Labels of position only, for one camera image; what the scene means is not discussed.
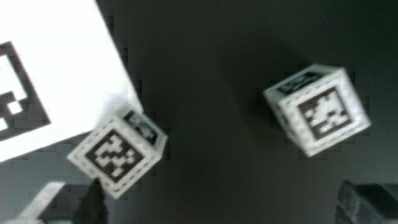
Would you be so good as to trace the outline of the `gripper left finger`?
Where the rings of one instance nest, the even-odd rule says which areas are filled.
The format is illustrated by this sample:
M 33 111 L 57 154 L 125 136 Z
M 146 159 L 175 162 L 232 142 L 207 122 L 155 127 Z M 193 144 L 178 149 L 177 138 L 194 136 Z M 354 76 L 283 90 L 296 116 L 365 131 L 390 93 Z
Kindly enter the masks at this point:
M 95 180 L 89 184 L 50 182 L 13 224 L 107 224 L 100 181 Z

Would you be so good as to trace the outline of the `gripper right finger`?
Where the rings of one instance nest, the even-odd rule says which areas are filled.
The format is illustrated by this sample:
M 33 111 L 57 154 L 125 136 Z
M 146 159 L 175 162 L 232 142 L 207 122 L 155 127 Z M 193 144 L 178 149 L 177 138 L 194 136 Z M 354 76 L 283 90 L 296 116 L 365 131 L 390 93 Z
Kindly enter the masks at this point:
M 398 224 L 397 183 L 342 183 L 335 224 Z

